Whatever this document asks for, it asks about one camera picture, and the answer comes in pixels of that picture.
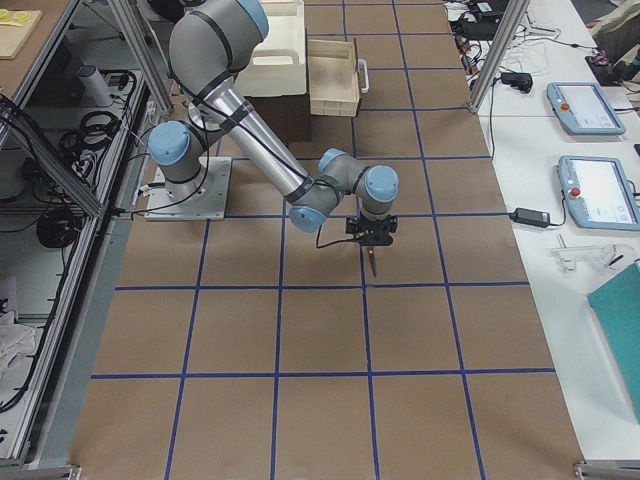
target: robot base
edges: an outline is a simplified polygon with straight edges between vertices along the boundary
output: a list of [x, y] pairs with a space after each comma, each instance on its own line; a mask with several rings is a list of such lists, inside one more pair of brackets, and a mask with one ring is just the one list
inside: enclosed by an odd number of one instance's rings
[[[207, 165], [207, 157], [200, 157], [202, 166]], [[145, 213], [147, 220], [223, 220], [227, 206], [227, 193], [231, 177], [231, 157], [209, 157], [209, 169], [202, 195], [194, 195], [183, 203], [153, 212]], [[164, 175], [158, 168], [154, 182], [164, 182]], [[148, 209], [175, 203], [164, 188], [151, 191]]]

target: tiled surface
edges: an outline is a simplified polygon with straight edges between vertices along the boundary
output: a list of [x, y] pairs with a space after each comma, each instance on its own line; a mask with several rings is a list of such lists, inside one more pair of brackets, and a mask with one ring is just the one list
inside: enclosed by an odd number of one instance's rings
[[[444, 10], [306, 2], [371, 92], [290, 145], [400, 176], [378, 276], [236, 160], [224, 222], [136, 220], [72, 460], [90, 480], [569, 480], [580, 452]], [[228, 138], [219, 154], [244, 157]], [[321, 243], [345, 238], [353, 197]]]

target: light blue tablet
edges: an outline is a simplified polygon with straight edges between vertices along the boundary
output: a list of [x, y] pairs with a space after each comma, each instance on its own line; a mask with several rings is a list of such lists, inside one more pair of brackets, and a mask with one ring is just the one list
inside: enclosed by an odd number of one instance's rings
[[622, 135], [626, 128], [597, 83], [553, 82], [547, 98], [562, 126], [576, 135]]
[[558, 174], [567, 209], [578, 226], [640, 230], [640, 212], [620, 160], [564, 156]]

